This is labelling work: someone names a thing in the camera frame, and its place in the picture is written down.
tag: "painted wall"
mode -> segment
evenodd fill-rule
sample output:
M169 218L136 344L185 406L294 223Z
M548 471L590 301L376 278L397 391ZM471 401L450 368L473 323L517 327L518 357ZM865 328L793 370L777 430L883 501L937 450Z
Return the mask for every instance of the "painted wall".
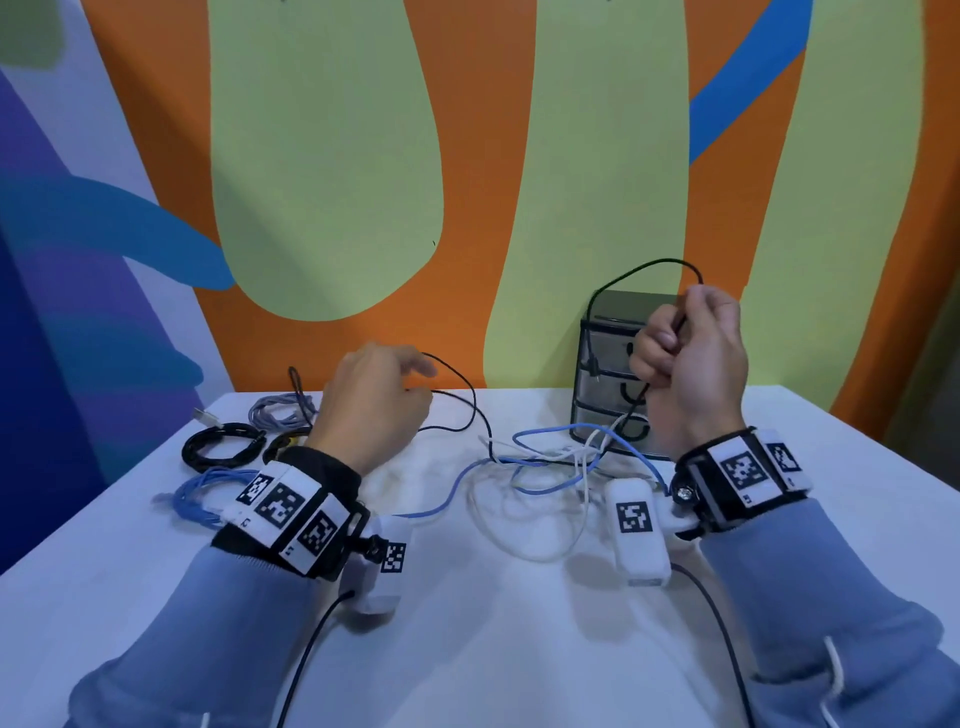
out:
M107 481L369 339L566 386L667 255L879 436L960 259L951 0L9 5L0 230Z

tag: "gray cable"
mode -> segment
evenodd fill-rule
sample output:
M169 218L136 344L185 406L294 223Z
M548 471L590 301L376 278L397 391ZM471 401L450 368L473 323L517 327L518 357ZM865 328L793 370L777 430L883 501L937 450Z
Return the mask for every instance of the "gray cable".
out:
M253 407L250 408L250 412L247 415L250 419L250 424L257 429L266 430L267 432L286 432L287 430L297 429L298 427L310 426L310 422L303 418L303 412L299 406L292 415L280 420L267 411L267 407L280 404L301 404L310 414L311 418L317 414L317 408L313 405L313 398L310 395L306 395L303 398L303 402L298 401L296 392L288 392L285 395L267 395L254 402Z

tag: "tabletop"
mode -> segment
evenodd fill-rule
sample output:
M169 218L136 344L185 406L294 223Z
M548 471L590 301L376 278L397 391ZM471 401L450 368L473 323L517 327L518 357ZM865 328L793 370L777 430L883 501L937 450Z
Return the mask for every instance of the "tabletop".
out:
M569 416L569 390L477 394L498 439ZM223 422L245 421L259 396L225 395L208 409ZM942 647L960 659L960 582L952 576L960 493L782 387L748 388L744 414L780 431L859 556L943 621ZM437 397L428 423L457 426L468 417L460 402ZM423 432L365 480L362 498L380 513L441 503L456 474L484 456L481 427ZM59 728L71 687L130 645L208 543L210 531L152 503L191 476L180 447L200 429L185 425L0 576L4 725ZM566 442L562 433L541 437ZM611 467L642 468L627 458ZM531 505L508 493L508 477L488 466L465 480L503 540L536 554L570 537L572 494ZM222 486L209 501L238 488ZM327 628L288 727L742 725L730 661L703 598L680 575L665 589L622 586L596 517L566 558L533 564L486 539L458 494L441 517L418 525L408 592L393 617L345 617ZM674 555L704 579L749 669L721 586L696 549Z

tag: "white plastic device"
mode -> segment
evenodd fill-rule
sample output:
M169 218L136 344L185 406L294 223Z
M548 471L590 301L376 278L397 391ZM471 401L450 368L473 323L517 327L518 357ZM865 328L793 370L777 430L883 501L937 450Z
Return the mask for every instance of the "white plastic device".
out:
M650 483L638 477L617 478L604 486L616 566L632 587L662 587L670 581L670 556L655 498L665 499L654 496Z
M385 615L396 609L403 596L407 556L413 525L399 516L373 516L363 529L363 538L379 536L387 541L383 563L375 564L351 553L340 577L340 594L353 589L356 596L346 606L362 615Z

